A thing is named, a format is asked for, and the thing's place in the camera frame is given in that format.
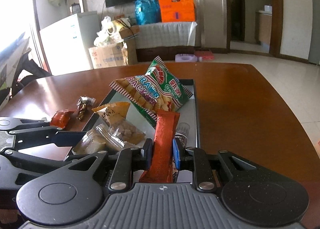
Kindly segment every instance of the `green snack package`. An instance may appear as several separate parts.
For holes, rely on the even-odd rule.
[[[156,57],[145,75],[118,79],[110,87],[129,98],[137,110],[155,127],[159,109],[177,111],[193,95]]]

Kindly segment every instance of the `wooden table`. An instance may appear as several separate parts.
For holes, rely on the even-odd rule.
[[[105,68],[48,77],[32,82],[0,112],[1,116],[50,119],[56,110],[76,109],[79,96],[97,99],[112,80],[144,74],[149,64]],[[310,205],[303,225],[320,225],[320,160],[307,134],[281,96],[252,66],[223,63],[167,64],[178,78],[194,79],[202,148],[226,149],[302,183]],[[67,126],[81,130],[73,118]],[[44,146],[35,155],[63,159],[69,148]]]

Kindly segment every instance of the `red snack wrapper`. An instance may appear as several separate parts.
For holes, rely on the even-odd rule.
[[[139,182],[172,183],[172,140],[179,117],[180,113],[158,110],[151,166]]]
[[[50,121],[50,125],[57,126],[57,127],[64,129],[70,120],[71,114],[73,114],[73,112],[75,112],[75,111],[76,110],[56,111],[56,113],[54,114],[54,116],[52,117],[52,119]]]

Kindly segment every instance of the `white container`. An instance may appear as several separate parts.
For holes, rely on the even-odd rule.
[[[272,12],[272,6],[264,6],[266,12]]]

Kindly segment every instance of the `gold candy wrapper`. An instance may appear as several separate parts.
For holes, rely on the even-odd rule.
[[[108,127],[100,124],[89,130],[86,135],[73,148],[72,152],[75,155],[92,154],[100,150],[109,151],[111,154],[119,152],[125,148],[131,148],[135,145],[111,136],[108,132]]]
[[[126,120],[129,107],[129,102],[114,102],[92,110],[109,126],[108,133],[111,137],[137,145],[146,135]]]

